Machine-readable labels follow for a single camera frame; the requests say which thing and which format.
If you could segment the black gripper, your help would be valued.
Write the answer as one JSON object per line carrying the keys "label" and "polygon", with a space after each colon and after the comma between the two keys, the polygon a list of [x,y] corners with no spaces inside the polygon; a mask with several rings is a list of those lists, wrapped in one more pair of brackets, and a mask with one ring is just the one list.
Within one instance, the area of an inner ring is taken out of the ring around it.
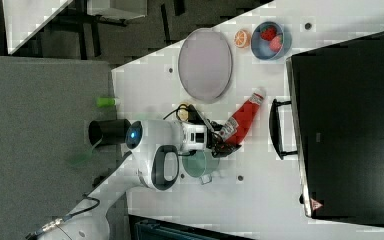
{"label": "black gripper", "polygon": [[224,125],[215,123],[215,132],[207,129],[207,148],[211,150],[214,158],[227,157],[240,148],[239,144],[225,143],[218,131],[222,131]]}

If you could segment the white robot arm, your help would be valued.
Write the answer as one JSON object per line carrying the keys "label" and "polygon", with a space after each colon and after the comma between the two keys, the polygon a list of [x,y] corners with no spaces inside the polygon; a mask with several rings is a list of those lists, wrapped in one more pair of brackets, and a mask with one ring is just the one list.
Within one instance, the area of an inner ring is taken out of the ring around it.
{"label": "white robot arm", "polygon": [[[130,155],[63,217],[29,233],[26,240],[109,240],[108,210],[134,187],[165,191],[177,181],[179,157],[207,151],[225,157],[240,148],[225,142],[210,125],[179,120],[142,120],[131,124],[125,144]],[[169,178],[166,171],[174,170]]]}

